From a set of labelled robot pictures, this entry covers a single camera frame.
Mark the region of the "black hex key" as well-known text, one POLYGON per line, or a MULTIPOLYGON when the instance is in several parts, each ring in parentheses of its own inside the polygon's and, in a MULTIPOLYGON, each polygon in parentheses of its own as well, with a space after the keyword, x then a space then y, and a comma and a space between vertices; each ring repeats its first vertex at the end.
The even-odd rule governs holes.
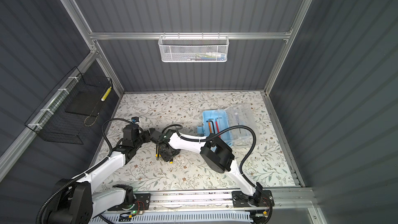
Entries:
MULTIPOLYGON (((220 128, 222 127, 222 126, 221 126, 221 120, 222 120, 222 118, 221 118, 221 117, 217 117, 217 118, 215 118, 215 119, 218 119, 217 121, 218 121, 218 126, 219 126, 219 131, 220 131, 220 128)), ((212 134, 217 134, 216 126, 215 126, 215 123, 214 123, 215 119, 208 119, 208 120, 206 120, 206 123, 207 123, 208 121, 211 123, 211 126, 212 126, 212 134)))

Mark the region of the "light blue plastic tool box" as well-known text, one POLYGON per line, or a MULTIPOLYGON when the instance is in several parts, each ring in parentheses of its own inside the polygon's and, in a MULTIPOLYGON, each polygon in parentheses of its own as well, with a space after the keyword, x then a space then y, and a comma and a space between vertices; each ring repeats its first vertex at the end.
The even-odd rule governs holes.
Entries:
MULTIPOLYGON (((221 117, 220 131, 236 126, 244 125, 253 130, 256 140, 260 141, 260 133, 257 128, 254 115, 248 104, 238 104, 225 109, 207 110, 202 113, 202 124, 198 126, 198 135, 210 135, 206 120, 221 117)), ((231 147, 250 147, 252 145, 252 134, 246 129, 234 129, 221 135, 221 139, 231 147)))

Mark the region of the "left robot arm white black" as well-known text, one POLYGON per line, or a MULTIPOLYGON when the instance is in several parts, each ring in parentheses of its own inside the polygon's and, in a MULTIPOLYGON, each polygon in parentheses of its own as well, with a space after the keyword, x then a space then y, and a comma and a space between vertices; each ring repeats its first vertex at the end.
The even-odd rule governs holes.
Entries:
POLYGON ((115 171, 125 166, 138 149, 150 142, 149 131, 138 124, 140 119, 133 117, 123 129, 123 138, 112 146, 105 139, 108 155, 99 163, 73 177, 61 179, 56 183, 54 192, 39 209, 37 224, 87 224, 114 206, 125 210, 139 207, 133 187, 117 184, 112 189, 96 193, 96 188, 115 171))

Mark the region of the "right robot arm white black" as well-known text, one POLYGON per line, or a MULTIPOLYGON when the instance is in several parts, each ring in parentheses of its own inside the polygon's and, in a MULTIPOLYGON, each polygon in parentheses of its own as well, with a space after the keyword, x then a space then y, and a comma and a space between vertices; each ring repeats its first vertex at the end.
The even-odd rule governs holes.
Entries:
POLYGON ((249 158, 256 146, 257 137, 254 130, 245 125, 228 127, 207 137, 194 137, 181 134, 178 130, 167 130, 162 133, 154 128, 149 129, 150 139, 164 154, 165 161, 173 158, 173 152, 186 150, 201 155, 206 164, 215 172, 227 174, 235 182, 242 194, 247 196, 250 206, 265 205, 269 208, 275 205, 271 195, 265 191, 260 183, 254 183, 243 172, 244 162, 249 158), (240 163, 233 154, 232 148, 221 139, 221 136, 234 129, 247 130, 252 135, 252 145, 240 163))

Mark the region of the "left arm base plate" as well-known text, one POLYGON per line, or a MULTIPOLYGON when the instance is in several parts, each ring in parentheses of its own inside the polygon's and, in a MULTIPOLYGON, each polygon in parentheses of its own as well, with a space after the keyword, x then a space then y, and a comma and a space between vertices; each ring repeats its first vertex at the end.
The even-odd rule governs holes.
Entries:
POLYGON ((147 211, 149 210, 151 194, 135 194, 135 201, 131 204, 120 204, 108 211, 147 211))

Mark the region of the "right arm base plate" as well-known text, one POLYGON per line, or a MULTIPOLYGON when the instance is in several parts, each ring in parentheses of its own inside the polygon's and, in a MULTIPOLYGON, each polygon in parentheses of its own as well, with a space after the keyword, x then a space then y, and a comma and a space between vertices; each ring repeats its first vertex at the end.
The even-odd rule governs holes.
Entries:
POLYGON ((270 190, 257 190, 253 196, 245 195, 241 191, 233 191, 231 194, 234 207, 275 206, 274 198, 270 190))

